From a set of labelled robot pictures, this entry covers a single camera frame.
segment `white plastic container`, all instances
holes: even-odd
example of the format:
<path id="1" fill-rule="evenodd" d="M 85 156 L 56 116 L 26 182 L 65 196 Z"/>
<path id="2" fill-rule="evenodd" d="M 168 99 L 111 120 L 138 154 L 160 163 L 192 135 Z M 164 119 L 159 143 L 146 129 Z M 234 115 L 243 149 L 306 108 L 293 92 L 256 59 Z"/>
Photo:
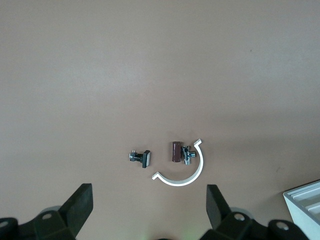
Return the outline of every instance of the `white plastic container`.
<path id="1" fill-rule="evenodd" d="M 320 180 L 283 193 L 293 222 L 310 240 L 320 240 Z"/>

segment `white plastic clip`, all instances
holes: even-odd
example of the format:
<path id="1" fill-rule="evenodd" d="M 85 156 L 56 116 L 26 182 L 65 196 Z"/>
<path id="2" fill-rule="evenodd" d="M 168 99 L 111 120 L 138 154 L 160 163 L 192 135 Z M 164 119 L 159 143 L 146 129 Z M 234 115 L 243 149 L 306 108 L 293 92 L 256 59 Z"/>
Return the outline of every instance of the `white plastic clip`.
<path id="1" fill-rule="evenodd" d="M 195 171 L 194 174 L 192 174 L 192 176 L 188 177 L 185 180 L 180 180 L 180 181 L 174 181 L 174 180 L 170 180 L 164 176 L 161 175 L 160 172 L 156 172 L 153 176 L 152 179 L 155 180 L 156 178 L 159 178 L 162 182 L 164 182 L 165 184 L 168 184 L 170 186 L 174 186 L 174 187 L 181 187 L 181 186 L 185 186 L 188 185 L 190 183 L 192 183 L 193 181 L 195 181 L 199 175 L 201 174 L 201 171 L 204 167 L 204 157 L 202 156 L 202 152 L 201 149 L 199 147 L 199 145 L 202 143 L 201 139 L 198 139 L 193 145 L 194 148 L 198 151 L 198 154 L 200 156 L 200 163 L 199 166 L 197 168 L 197 170 Z"/>

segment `brown cylinder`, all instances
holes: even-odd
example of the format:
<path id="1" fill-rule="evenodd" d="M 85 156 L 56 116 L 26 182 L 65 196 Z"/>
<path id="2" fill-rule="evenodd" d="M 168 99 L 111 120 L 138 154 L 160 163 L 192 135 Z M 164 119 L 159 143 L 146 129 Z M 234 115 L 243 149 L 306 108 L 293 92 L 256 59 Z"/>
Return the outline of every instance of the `brown cylinder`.
<path id="1" fill-rule="evenodd" d="M 179 163 L 181 162 L 181 146 L 182 141 L 173 141 L 172 142 L 172 162 Z"/>

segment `black plastic mount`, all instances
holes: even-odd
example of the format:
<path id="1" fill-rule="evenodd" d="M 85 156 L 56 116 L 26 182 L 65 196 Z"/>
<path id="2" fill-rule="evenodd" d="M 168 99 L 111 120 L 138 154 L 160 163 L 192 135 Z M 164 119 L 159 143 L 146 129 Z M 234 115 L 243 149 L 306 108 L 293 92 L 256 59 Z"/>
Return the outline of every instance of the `black plastic mount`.
<path id="1" fill-rule="evenodd" d="M 131 162 L 138 161 L 142 163 L 142 168 L 145 169 L 149 166 L 150 163 L 150 154 L 149 150 L 144 151 L 144 153 L 136 153 L 134 150 L 129 154 Z"/>
<path id="2" fill-rule="evenodd" d="M 292 222 L 272 220 L 266 227 L 242 212 L 232 212 L 217 185 L 207 186 L 206 212 L 212 229 L 200 240 L 308 240 Z"/>
<path id="3" fill-rule="evenodd" d="M 42 212 L 22 225 L 13 217 L 0 218 L 0 240 L 75 240 L 93 207 L 92 184 L 84 183 L 58 211 Z"/>

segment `white curved bracket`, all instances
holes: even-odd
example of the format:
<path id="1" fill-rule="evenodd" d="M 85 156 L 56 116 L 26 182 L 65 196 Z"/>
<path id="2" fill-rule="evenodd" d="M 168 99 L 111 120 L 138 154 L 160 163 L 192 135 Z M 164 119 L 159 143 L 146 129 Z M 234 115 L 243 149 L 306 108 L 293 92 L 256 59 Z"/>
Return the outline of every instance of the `white curved bracket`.
<path id="1" fill-rule="evenodd" d="M 199 147 L 199 145 L 202 143 L 201 139 L 198 139 L 193 145 L 195 147 L 195 149 L 198 151 L 199 156 L 200 156 L 200 163 L 199 166 L 197 168 L 197 170 L 195 171 L 194 174 L 192 174 L 192 176 L 188 177 L 185 180 L 181 180 L 181 181 L 174 181 L 174 180 L 170 180 L 164 176 L 161 175 L 160 172 L 156 172 L 153 176 L 152 179 L 155 180 L 156 178 L 159 178 L 162 182 L 164 182 L 165 184 L 168 184 L 170 186 L 174 186 L 174 187 L 181 187 L 181 186 L 185 186 L 188 185 L 190 183 L 192 183 L 194 180 L 196 180 L 199 175 L 201 174 L 201 171 L 204 167 L 204 157 L 202 156 L 202 152 L 201 149 Z"/>

